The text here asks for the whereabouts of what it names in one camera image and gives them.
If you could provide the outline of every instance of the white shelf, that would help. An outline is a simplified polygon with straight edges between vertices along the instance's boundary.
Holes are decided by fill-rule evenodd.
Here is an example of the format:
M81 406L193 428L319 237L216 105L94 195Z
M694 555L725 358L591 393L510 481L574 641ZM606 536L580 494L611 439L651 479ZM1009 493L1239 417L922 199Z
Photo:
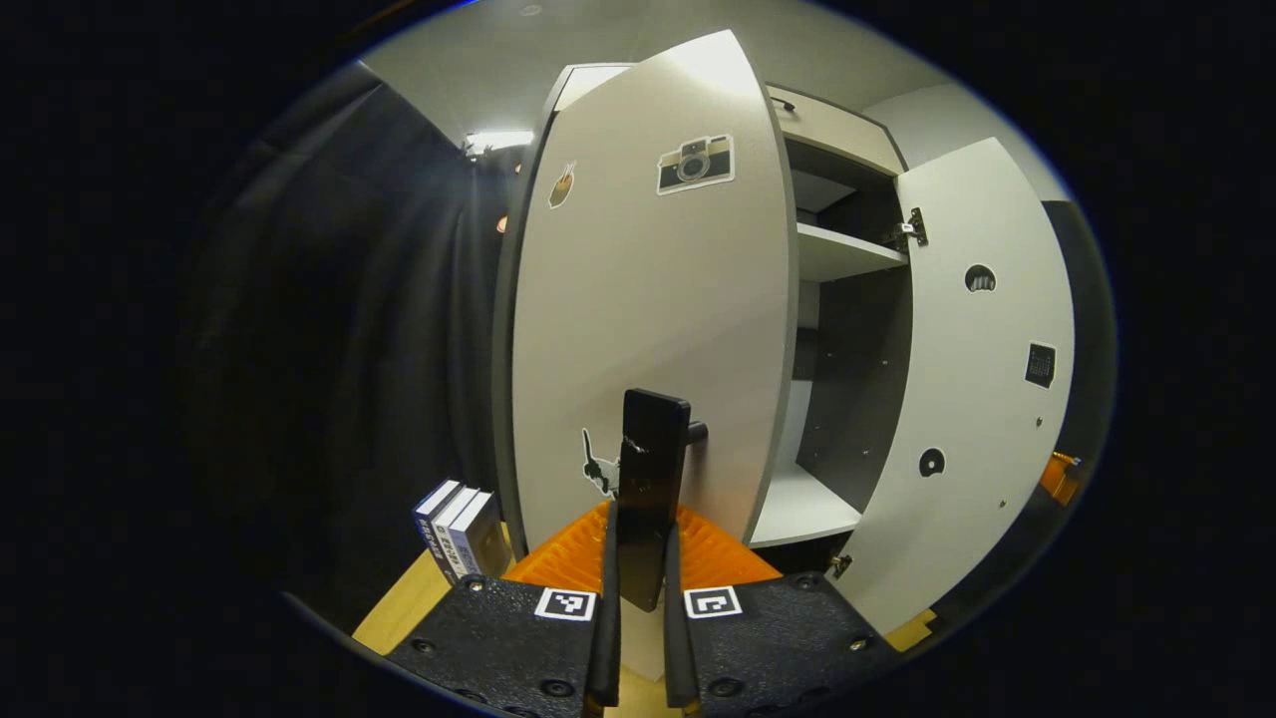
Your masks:
M860 513L796 464L776 468L749 548L782 546L841 534L860 523Z
M798 222L798 275L827 282L909 263L893 249L822 227Z

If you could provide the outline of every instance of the book spine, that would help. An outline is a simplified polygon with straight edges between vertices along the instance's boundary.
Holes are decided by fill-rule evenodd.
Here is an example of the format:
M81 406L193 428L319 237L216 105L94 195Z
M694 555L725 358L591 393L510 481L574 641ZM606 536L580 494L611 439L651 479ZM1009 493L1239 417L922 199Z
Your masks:
M457 585L457 573L452 570L452 564L448 562L448 557L443 555L443 548L439 546L439 538L434 534L434 524L429 519L419 517L416 519L416 525L421 529L421 538L425 539L425 546L430 548L430 556L434 557L434 562L439 565L439 571L443 571L443 578L448 579L448 584Z
M452 532L447 527L434 527L434 536L439 541L439 548L443 551L443 556L448 560L448 565L452 568L450 582L452 585L457 585L457 580L466 575L466 568L461 564L461 559L457 557L457 548L452 546Z
M470 547L470 537L464 532L453 532L452 529L448 529L448 533L452 534L452 545L457 547L457 559L461 560L464 573L482 574L478 562L475 561L473 548Z

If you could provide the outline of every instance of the book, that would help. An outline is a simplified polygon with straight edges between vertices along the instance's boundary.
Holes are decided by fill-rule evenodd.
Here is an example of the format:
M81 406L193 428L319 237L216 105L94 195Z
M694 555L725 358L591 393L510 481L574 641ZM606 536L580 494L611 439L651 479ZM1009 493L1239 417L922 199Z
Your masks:
M509 547L500 531L500 511L491 492L480 492L450 525L448 534L467 574L500 576L509 566Z
M470 500L472 500L476 494L478 494L478 490L476 488L462 488L457 492L456 497L448 502L447 509L444 509L443 513L434 520L434 536L439 539L439 550L443 551L443 556L447 557L448 564L452 566L452 571L457 579L464 576L468 571L466 571L464 565L457 556L456 547L452 546L452 534L448 533L448 525L457 520L457 517L464 511Z
M439 571L443 571L443 576L452 585L457 584L457 573L452 570L452 564L443 555L443 548L439 546L439 539L434 533L434 519L448 508L448 504L459 490L461 482L448 480L434 487L434 491L412 509L412 519L416 522L416 528L421 533L421 538L425 539L425 546L430 550L430 556L434 557L434 562L439 565Z

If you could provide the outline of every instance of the ceiling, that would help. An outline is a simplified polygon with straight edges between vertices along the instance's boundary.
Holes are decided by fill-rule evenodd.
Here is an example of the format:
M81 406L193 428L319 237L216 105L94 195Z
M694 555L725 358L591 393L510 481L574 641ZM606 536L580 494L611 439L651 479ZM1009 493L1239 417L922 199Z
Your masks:
M720 29L735 33L763 80L851 110L952 82L801 0L478 0L401 32L364 62L459 143L467 131L532 129L564 65L637 62Z

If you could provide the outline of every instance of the screw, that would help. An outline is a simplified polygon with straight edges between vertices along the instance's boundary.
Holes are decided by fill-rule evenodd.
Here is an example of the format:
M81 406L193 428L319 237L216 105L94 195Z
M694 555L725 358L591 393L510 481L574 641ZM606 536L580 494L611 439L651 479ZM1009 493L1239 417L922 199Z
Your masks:
M740 692L744 684L735 678L718 678L709 684L709 692L718 698L727 698Z
M541 681L541 691L554 698L567 698L575 692L575 689L572 687L572 684L550 678L549 681Z

